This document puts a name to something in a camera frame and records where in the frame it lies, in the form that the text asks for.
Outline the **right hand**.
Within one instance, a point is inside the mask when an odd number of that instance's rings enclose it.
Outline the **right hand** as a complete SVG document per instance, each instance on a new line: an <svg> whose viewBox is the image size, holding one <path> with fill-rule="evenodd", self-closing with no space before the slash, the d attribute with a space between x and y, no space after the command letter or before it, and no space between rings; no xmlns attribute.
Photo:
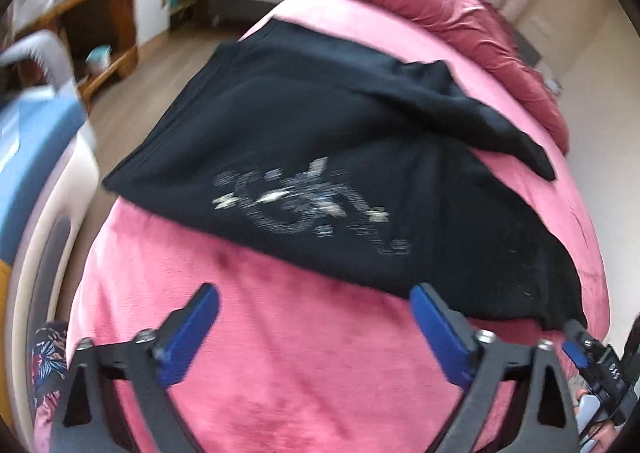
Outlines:
<svg viewBox="0 0 640 453"><path fill-rule="evenodd" d="M617 430L612 421L596 421L600 411L600 401L586 389L576 393L574 407L579 431L581 452L603 453L617 438Z"/></svg>

